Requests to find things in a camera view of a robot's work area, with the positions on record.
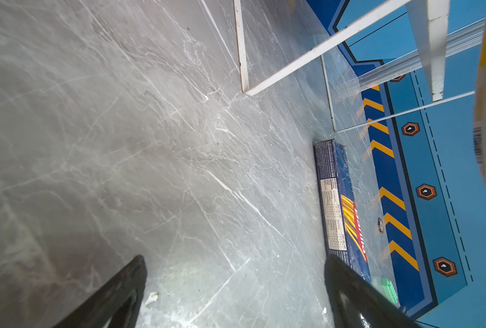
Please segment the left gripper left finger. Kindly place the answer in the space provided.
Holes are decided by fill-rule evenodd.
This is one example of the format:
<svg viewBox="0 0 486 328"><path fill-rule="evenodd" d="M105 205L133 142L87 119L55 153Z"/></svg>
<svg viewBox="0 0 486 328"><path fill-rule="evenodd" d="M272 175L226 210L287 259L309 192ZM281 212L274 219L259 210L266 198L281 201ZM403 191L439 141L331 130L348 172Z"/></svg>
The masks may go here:
<svg viewBox="0 0 486 328"><path fill-rule="evenodd" d="M135 327L146 280L145 259L137 255L55 327Z"/></svg>

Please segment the blue Barilla spaghetti box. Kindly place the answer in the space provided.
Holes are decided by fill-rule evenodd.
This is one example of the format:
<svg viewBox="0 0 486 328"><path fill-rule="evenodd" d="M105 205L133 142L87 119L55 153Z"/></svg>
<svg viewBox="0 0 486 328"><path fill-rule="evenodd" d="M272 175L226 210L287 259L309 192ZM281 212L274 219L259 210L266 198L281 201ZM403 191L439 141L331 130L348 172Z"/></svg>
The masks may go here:
<svg viewBox="0 0 486 328"><path fill-rule="evenodd" d="M334 139L314 144L315 168L328 255L336 255L371 282L344 145Z"/></svg>

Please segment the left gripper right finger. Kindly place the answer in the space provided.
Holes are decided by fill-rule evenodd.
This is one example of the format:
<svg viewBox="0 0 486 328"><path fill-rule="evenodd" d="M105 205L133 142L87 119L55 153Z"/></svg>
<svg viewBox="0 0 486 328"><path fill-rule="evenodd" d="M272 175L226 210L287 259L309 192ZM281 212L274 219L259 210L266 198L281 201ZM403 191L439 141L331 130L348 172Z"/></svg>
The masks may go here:
<svg viewBox="0 0 486 328"><path fill-rule="evenodd" d="M324 282L335 327L418 327L334 254L326 258Z"/></svg>

